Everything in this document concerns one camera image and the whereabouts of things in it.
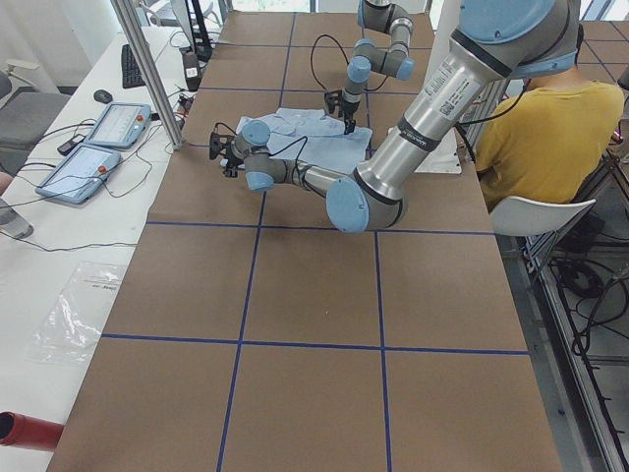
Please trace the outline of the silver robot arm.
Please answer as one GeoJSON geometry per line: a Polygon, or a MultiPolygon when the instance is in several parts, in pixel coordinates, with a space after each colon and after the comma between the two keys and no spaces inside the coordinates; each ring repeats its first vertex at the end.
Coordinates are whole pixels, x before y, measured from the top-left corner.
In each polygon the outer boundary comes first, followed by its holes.
{"type": "Polygon", "coordinates": [[[568,70],[576,55],[577,1],[463,1],[449,52],[375,154],[344,175],[270,151],[259,120],[231,136],[213,132],[209,157],[223,172],[240,169],[253,191],[292,184],[325,199],[330,222],[360,233],[395,225],[404,215],[403,184],[457,125],[487,84],[568,70]]]}
{"type": "Polygon", "coordinates": [[[402,6],[391,1],[360,1],[357,23],[366,30],[387,34],[391,42],[387,49],[379,49],[371,39],[360,39],[347,65],[344,88],[324,94],[329,113],[339,108],[338,116],[343,118],[345,135],[355,131],[354,114],[367,89],[371,72],[407,81],[415,67],[415,61],[409,57],[414,25],[410,14],[402,6]]]}

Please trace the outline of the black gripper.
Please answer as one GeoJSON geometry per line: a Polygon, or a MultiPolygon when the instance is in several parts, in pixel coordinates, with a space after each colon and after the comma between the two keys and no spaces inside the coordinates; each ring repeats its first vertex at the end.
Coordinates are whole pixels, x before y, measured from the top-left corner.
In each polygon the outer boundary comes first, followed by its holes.
{"type": "Polygon", "coordinates": [[[356,127],[354,114],[359,108],[360,97],[344,89],[338,89],[327,91],[324,94],[324,102],[329,114],[337,112],[338,117],[343,119],[344,134],[352,134],[356,127]]]}
{"type": "Polygon", "coordinates": [[[218,157],[225,159],[223,175],[228,178],[237,178],[238,169],[244,164],[242,153],[236,149],[235,132],[226,126],[229,133],[221,133],[219,126],[215,125],[209,136],[209,159],[214,160],[218,157]]]}

